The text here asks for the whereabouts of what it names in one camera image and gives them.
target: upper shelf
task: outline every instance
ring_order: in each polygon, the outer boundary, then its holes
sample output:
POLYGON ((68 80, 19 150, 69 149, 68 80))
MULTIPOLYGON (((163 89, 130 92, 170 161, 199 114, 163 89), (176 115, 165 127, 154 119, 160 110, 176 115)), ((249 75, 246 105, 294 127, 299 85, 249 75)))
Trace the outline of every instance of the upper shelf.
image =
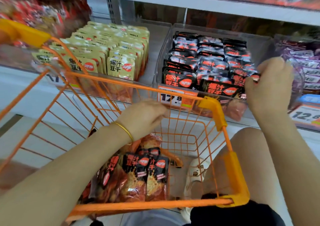
POLYGON ((320 26, 320 11, 235 0, 133 0, 277 21, 320 26))

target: person's right hand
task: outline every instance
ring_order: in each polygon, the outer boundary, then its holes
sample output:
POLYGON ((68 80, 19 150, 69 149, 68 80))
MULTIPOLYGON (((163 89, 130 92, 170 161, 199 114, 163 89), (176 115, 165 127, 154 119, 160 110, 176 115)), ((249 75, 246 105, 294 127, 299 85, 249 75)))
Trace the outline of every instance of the person's right hand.
POLYGON ((249 108, 256 119, 287 113, 294 80, 293 67, 283 58, 270 58, 258 66, 258 83, 245 80, 249 108))
POLYGON ((126 108, 117 122, 133 136, 134 141, 153 132, 167 115, 167 109, 160 102, 148 99, 126 108))

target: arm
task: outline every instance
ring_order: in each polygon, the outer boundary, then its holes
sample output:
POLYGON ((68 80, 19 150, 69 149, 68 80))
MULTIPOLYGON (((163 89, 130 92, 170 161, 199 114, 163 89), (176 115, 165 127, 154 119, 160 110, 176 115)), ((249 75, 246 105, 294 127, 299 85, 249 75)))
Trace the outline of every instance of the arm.
MULTIPOLYGON (((117 121, 138 140, 159 125, 165 112, 166 108, 160 103, 143 101, 123 111, 117 121)), ((101 127, 3 195, 0 225, 60 225, 92 176, 119 148, 130 142, 129 135, 118 125, 101 127)))
POLYGON ((320 162, 287 114, 292 67, 282 58, 261 65, 259 83, 246 80, 249 107, 266 138, 294 225, 319 225, 320 162))

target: bracelet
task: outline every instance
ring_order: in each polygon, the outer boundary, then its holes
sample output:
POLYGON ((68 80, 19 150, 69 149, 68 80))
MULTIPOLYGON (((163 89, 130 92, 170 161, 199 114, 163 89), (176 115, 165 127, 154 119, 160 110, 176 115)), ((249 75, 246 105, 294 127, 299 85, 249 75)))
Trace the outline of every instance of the bracelet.
POLYGON ((118 123, 118 122, 112 122, 111 124, 116 124, 116 125, 118 125, 119 127, 121 127, 124 131, 126 131, 126 133, 129 135, 129 137, 131 138, 131 141, 132 141, 132 143, 134 143, 134 138, 133 138, 133 136, 131 135, 131 133, 124 127, 124 126, 122 126, 120 123, 118 123))

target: thigh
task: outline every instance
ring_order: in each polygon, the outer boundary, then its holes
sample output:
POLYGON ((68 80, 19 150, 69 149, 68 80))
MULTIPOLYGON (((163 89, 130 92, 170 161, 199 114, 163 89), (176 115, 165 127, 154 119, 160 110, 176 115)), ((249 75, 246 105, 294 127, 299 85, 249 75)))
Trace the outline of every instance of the thigh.
MULTIPOLYGON (((244 128, 238 131, 230 141, 233 150, 238 156, 251 200, 269 205, 282 217, 286 225, 292 225, 269 148, 262 131, 251 127, 244 128)), ((213 161, 218 192, 222 194, 232 193, 229 188, 229 180, 224 163, 221 160, 223 153, 226 152, 227 148, 224 147, 213 161)), ((203 190, 205 193, 216 193, 216 186, 213 181, 212 171, 210 170, 211 166, 206 172, 203 190)))

